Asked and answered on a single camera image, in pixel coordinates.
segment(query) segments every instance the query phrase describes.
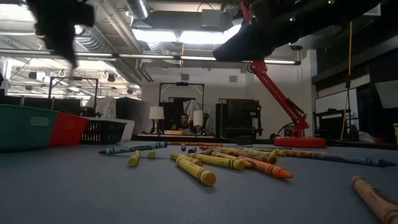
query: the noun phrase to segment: table lamp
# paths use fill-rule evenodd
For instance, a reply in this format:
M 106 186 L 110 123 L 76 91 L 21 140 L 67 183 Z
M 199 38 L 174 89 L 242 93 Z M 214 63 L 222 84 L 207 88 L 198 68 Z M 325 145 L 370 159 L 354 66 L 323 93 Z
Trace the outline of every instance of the table lamp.
M 200 127 L 203 126 L 203 111 L 193 112 L 193 126 L 197 129 L 197 134 L 199 134 Z
M 159 134 L 159 129 L 157 126 L 157 122 L 160 119 L 164 119 L 164 112 L 163 112 L 163 106 L 151 106 L 149 110 L 149 119 L 153 119 L 155 121 L 155 132 L 156 134 Z

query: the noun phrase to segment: red basket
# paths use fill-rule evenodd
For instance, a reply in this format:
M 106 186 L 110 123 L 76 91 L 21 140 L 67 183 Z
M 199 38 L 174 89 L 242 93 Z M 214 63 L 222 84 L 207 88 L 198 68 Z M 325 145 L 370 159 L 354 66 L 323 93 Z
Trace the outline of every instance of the red basket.
M 86 129 L 87 118 L 59 113 L 55 121 L 49 146 L 76 145 Z

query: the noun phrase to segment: black basket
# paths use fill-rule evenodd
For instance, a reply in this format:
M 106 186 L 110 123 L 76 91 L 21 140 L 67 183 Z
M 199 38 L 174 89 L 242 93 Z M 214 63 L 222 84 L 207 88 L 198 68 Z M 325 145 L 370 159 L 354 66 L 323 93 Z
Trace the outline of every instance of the black basket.
M 83 136 L 81 144 L 114 144 L 122 139 L 125 123 L 114 121 L 90 120 Z

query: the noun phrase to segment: man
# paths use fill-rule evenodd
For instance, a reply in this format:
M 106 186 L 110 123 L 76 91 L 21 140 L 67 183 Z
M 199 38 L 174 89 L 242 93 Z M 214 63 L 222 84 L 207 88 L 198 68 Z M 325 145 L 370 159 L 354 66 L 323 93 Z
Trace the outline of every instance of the man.
M 192 128 L 193 121 L 188 122 L 189 119 L 188 115 L 184 113 L 181 115 L 180 119 L 181 123 L 173 125 L 172 130 L 179 130 L 182 131 L 182 133 L 193 133 L 193 128 Z

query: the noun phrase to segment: teal basket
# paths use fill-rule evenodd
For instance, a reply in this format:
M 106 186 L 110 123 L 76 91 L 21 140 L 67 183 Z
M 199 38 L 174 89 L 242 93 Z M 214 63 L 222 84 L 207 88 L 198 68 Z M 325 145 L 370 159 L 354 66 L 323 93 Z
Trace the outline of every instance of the teal basket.
M 47 147 L 57 111 L 0 105 L 0 152 Z

